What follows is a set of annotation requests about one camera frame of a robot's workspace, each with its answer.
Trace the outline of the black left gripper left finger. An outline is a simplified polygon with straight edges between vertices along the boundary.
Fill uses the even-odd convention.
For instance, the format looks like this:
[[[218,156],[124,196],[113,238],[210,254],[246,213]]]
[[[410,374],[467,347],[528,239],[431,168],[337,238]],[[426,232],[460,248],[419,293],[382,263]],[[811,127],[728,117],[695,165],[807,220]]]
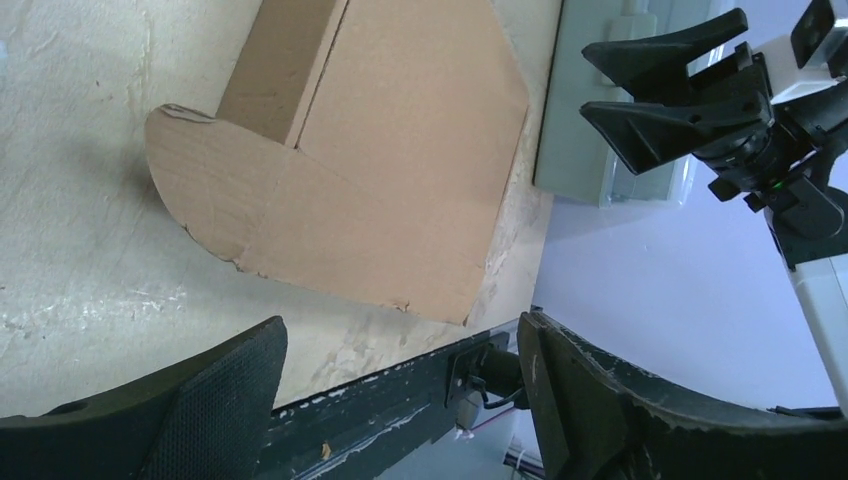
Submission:
[[[1,421],[4,479],[250,479],[288,346],[273,316],[198,355]]]

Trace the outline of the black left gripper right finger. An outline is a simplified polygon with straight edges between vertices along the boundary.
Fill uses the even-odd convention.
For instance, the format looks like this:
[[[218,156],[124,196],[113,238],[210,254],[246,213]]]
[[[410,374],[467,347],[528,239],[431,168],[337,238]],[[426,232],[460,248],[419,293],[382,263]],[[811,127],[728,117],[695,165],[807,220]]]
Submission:
[[[843,479],[847,422],[759,410],[674,384],[541,312],[519,319],[523,381],[549,479]]]

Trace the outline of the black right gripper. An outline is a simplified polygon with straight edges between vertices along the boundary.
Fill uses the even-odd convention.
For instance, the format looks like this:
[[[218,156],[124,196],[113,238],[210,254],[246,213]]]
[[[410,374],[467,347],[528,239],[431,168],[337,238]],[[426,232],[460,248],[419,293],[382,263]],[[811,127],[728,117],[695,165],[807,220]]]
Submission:
[[[746,14],[734,8],[677,32],[595,42],[581,53],[636,101],[686,101],[688,65],[747,29]],[[706,104],[588,102],[579,113],[635,175],[689,154],[716,174],[713,193],[778,193],[808,174],[819,147],[791,104],[819,90],[819,66],[800,67],[791,41],[757,50],[743,43],[692,83]]]

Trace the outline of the brown cardboard box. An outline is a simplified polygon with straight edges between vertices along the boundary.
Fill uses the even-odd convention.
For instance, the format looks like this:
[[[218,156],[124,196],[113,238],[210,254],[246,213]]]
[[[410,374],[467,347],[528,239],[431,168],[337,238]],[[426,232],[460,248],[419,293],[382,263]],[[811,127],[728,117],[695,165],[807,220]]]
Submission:
[[[462,324],[528,107],[488,1],[265,1],[217,112],[161,105],[145,147],[240,271]]]

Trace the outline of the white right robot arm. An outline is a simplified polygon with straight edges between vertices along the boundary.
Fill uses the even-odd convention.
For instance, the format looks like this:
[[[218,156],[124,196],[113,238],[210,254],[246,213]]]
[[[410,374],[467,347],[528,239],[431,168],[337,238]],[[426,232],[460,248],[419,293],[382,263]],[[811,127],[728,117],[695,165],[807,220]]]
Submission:
[[[847,5],[812,1],[792,31],[691,62],[745,32],[734,8],[672,33],[594,42],[583,57],[629,95],[580,114],[633,174],[691,155],[720,201],[765,216],[840,408],[847,405],[847,195],[830,183],[847,150]]]

